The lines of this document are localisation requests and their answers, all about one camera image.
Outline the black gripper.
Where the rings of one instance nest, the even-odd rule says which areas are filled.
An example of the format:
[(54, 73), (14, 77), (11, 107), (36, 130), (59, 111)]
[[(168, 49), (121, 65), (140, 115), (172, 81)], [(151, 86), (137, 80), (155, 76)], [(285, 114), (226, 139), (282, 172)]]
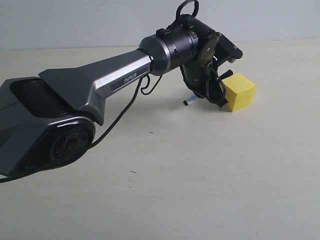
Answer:
[(228, 101), (226, 99), (226, 86), (218, 75), (218, 66), (213, 57), (209, 62), (188, 61), (181, 66), (183, 81), (187, 88), (198, 98), (222, 108)]

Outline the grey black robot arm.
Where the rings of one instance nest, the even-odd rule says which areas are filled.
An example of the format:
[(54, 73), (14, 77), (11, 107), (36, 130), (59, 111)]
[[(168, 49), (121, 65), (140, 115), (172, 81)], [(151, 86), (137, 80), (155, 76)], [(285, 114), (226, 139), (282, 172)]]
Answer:
[(46, 69), (0, 86), (0, 173), (6, 181), (70, 165), (96, 146), (108, 97), (143, 79), (180, 69), (199, 98), (224, 105), (216, 57), (226, 39), (182, 15), (127, 53), (78, 67)]

